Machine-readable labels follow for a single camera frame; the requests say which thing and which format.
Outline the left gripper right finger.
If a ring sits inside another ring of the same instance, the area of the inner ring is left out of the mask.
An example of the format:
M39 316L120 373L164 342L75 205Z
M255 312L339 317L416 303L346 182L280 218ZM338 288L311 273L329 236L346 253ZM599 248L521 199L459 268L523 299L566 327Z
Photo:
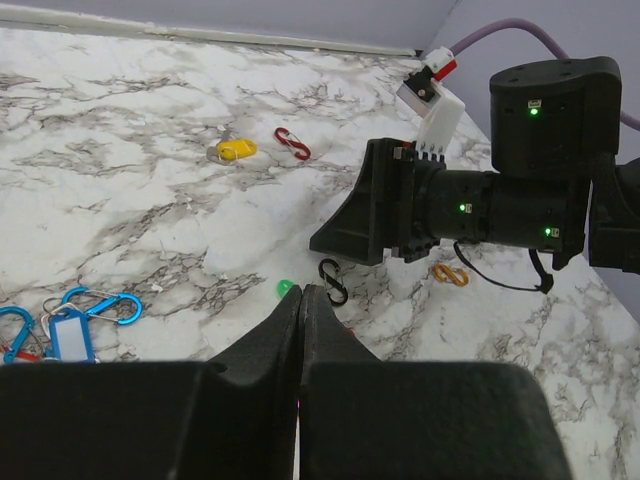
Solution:
M338 320L319 286L304 289L300 322L300 477L365 479L381 437L366 389L382 362Z

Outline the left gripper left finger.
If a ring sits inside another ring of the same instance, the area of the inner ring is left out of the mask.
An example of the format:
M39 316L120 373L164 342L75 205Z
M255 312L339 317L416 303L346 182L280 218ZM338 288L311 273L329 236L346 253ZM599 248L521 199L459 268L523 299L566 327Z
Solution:
M294 286L266 319L208 362L202 451L216 479L293 477L301 303Z

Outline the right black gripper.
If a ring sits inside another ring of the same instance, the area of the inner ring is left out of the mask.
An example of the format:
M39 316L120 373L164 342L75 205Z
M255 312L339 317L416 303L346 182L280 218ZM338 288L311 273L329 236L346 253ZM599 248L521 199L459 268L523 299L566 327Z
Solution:
M549 253L555 270L584 246L588 184L456 170L405 142L372 139L353 189L309 249L361 265L390 249L405 262L443 240Z

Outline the black S carabiner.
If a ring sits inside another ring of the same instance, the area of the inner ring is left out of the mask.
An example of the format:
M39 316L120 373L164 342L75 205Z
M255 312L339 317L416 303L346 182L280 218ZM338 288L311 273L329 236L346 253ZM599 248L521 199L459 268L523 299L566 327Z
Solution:
M331 305L334 307L343 306L348 301L349 295L338 262L331 258L322 259L318 264L318 273L324 282L324 288Z

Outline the green tag key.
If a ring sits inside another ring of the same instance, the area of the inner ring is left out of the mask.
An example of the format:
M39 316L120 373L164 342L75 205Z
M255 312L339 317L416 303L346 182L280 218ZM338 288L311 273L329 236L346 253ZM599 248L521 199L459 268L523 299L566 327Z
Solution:
M277 283L276 292L280 299L283 299L289 290L294 286L294 282L288 279L282 279Z

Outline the blue tag key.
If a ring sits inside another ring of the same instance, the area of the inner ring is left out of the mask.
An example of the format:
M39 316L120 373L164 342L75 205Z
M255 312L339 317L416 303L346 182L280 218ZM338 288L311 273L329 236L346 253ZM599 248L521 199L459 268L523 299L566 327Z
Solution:
M47 299L43 304L44 314L40 322L50 340L45 349L45 360L92 363L99 362L95 355L89 331L88 315L70 302L52 307Z

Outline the red tag key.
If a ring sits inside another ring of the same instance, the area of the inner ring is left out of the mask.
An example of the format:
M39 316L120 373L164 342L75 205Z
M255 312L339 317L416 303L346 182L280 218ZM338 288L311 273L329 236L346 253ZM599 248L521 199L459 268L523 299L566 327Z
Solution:
M10 364L14 361L36 363L40 362L41 358L32 353L12 349L7 342L1 341L1 360L5 364Z

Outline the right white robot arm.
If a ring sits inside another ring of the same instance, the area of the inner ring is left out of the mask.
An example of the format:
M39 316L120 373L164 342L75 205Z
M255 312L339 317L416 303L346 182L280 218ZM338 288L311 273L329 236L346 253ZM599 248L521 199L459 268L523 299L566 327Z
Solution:
M457 116L446 91L411 142L368 142L356 184L314 233L312 251L376 265L385 250L406 262L442 240L548 253L562 269L639 269L639 165L616 161L622 82L609 57L547 60L489 82L491 169L445 163Z

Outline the orange S carabiner right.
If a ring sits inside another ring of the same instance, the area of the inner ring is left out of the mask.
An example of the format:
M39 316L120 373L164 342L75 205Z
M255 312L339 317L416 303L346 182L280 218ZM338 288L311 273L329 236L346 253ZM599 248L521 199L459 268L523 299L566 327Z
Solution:
M438 282L450 283L457 287L465 287L470 281L469 276L464 269L451 268L442 263L434 265L432 273Z

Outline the dark red S carabiner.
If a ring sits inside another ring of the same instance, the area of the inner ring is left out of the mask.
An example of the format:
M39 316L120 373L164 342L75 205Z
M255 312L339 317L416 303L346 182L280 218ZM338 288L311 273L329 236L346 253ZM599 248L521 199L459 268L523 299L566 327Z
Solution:
M285 127L278 127L274 130L275 139L284 145L295 158L306 161L311 158L311 150L296 135Z

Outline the yellow tag key far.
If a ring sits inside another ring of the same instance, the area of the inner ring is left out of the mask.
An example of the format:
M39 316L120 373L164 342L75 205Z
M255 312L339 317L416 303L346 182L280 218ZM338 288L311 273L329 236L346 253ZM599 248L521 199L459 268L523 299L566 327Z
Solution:
M221 133L220 141L207 148L206 158L220 164L233 163L248 158L258 152L257 145L246 138L232 138L226 130Z

